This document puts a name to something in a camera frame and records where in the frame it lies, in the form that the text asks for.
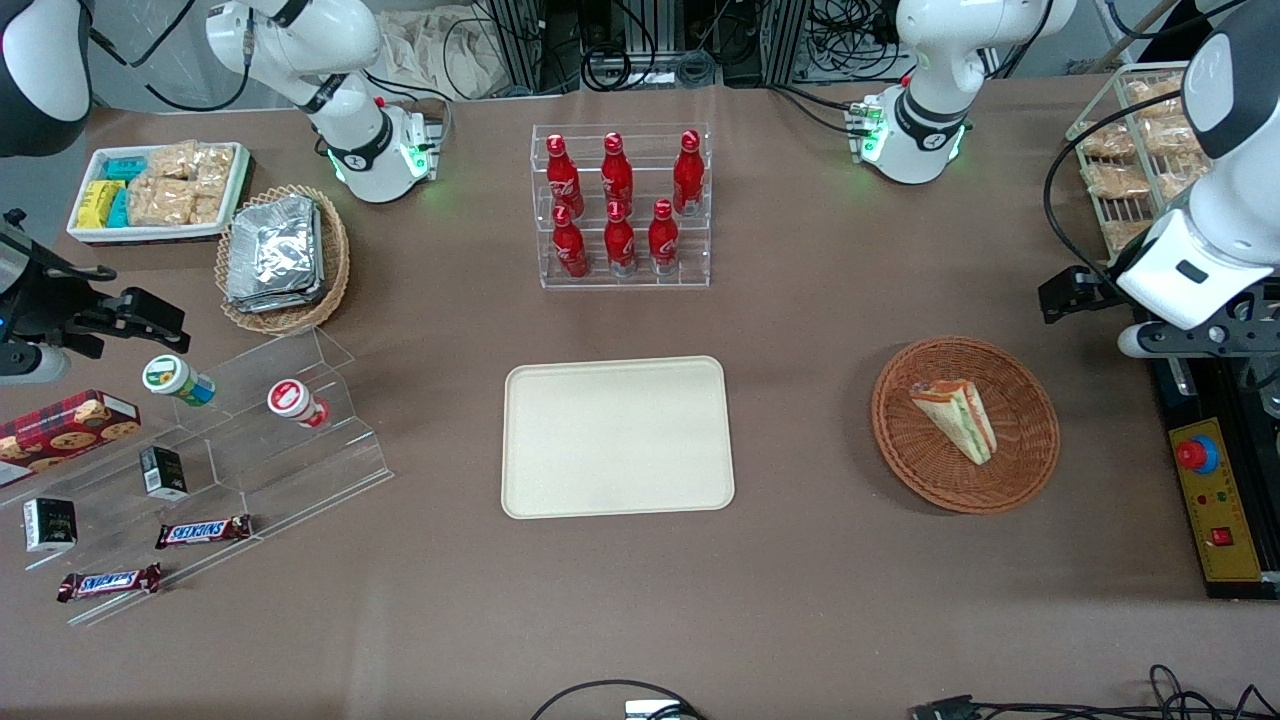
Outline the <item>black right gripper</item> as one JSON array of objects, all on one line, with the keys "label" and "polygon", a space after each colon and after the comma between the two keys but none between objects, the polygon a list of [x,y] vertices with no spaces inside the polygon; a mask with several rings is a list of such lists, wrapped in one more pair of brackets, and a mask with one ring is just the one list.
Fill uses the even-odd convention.
[{"label": "black right gripper", "polygon": [[26,233],[26,218],[19,208],[3,214],[4,359],[23,359],[27,347],[36,345],[100,359],[105,342],[92,331],[70,329],[79,314],[97,307],[101,334],[148,340],[177,354],[189,351],[182,309],[140,287],[106,297],[93,286],[114,281],[114,269],[72,265]]}]

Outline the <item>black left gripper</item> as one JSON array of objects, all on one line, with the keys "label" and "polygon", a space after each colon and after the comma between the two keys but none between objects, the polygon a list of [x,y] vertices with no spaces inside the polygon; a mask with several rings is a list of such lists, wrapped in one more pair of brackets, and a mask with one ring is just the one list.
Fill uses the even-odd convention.
[{"label": "black left gripper", "polygon": [[[1068,269],[1068,283],[1043,283],[1038,301],[1043,323],[1055,324],[1080,304],[1123,304],[1123,292],[1107,272],[1075,265]],[[1277,352],[1277,281],[1252,284],[1190,329],[1162,319],[1130,327],[1132,357],[1268,357]]]}]

